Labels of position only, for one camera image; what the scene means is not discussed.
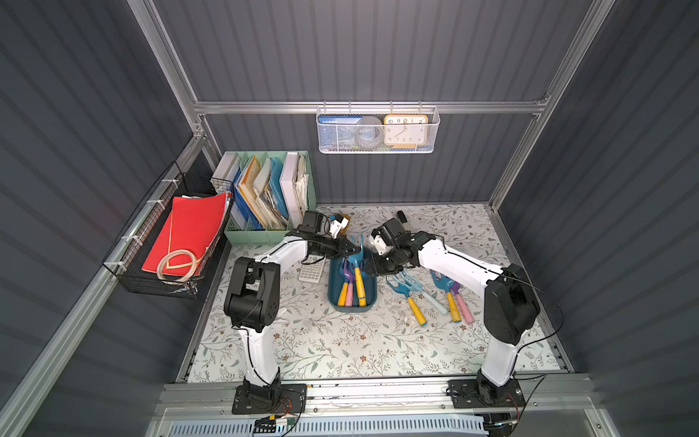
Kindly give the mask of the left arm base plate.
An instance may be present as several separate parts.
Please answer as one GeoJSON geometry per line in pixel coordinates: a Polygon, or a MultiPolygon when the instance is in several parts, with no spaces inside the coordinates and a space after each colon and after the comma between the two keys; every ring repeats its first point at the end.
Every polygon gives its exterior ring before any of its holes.
{"type": "Polygon", "coordinates": [[[238,386],[231,407],[234,415],[299,414],[305,411],[306,384],[272,384],[260,387],[248,382],[238,386]]]}

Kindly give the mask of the light blue rake pale handle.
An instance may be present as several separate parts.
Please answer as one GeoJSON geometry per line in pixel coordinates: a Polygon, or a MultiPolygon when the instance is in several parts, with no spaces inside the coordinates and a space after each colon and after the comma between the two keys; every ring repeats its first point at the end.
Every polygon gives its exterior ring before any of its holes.
{"type": "Polygon", "coordinates": [[[413,276],[409,275],[405,271],[403,271],[400,276],[404,279],[411,292],[417,293],[419,296],[424,298],[424,300],[427,300],[427,302],[429,302],[429,304],[431,304],[431,306],[433,306],[433,308],[441,315],[448,314],[448,310],[440,302],[438,302],[438,300],[436,300],[433,295],[429,293],[429,291],[426,291],[423,285],[418,280],[413,278],[413,276]]]}

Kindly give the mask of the teal plastic storage box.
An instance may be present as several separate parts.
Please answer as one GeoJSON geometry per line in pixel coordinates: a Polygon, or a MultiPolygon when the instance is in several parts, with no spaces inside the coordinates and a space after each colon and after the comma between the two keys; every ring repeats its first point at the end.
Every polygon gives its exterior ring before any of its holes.
{"type": "Polygon", "coordinates": [[[360,303],[355,269],[346,259],[332,260],[329,264],[328,301],[333,309],[340,312],[366,312],[378,300],[377,279],[362,271],[365,305],[360,303]]]}

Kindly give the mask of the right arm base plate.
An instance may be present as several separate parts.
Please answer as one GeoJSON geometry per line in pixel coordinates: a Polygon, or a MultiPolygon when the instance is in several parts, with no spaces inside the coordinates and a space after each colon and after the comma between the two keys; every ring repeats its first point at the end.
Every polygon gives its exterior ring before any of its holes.
{"type": "Polygon", "coordinates": [[[446,395],[455,409],[520,408],[526,404],[524,393],[515,380],[502,387],[487,379],[450,380],[446,395]]]}

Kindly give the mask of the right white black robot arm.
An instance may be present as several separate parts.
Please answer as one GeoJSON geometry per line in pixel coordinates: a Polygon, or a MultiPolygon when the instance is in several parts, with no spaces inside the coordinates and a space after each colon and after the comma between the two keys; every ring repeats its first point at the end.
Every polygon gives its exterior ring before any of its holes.
{"type": "Polygon", "coordinates": [[[538,318],[541,306],[519,265],[500,267],[446,245],[441,236],[412,233],[396,218],[371,232],[374,251],[365,257],[367,274],[388,276],[405,268],[434,271],[474,292],[482,300],[482,320],[490,340],[477,381],[500,389],[513,379],[520,342],[538,318]]]}

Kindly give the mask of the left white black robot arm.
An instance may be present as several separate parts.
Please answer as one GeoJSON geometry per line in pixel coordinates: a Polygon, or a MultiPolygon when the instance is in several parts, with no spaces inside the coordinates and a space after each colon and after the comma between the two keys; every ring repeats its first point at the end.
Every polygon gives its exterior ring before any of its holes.
{"type": "Polygon", "coordinates": [[[360,248],[341,234],[349,222],[341,214],[308,211],[280,243],[260,255],[235,260],[223,309],[244,346],[246,390],[269,396],[280,390],[269,327],[280,310],[282,275],[311,255],[334,260],[358,254],[360,248]]]}

